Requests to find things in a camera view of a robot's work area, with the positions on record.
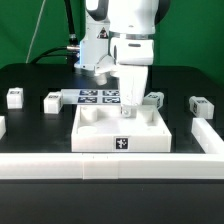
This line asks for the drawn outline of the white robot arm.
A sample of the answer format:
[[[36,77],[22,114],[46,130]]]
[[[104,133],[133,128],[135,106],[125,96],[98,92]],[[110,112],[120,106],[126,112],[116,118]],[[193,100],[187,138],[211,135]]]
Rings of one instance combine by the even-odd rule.
[[[170,4],[171,0],[84,0],[85,34],[75,67],[118,78],[125,117],[143,102],[156,25]]]

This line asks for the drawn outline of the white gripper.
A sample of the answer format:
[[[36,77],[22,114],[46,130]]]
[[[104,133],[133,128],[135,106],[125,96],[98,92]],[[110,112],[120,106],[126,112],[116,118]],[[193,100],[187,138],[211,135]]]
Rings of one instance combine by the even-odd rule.
[[[136,111],[136,106],[142,104],[148,66],[154,61],[154,41],[113,37],[110,55],[119,78],[121,115],[128,118]]]

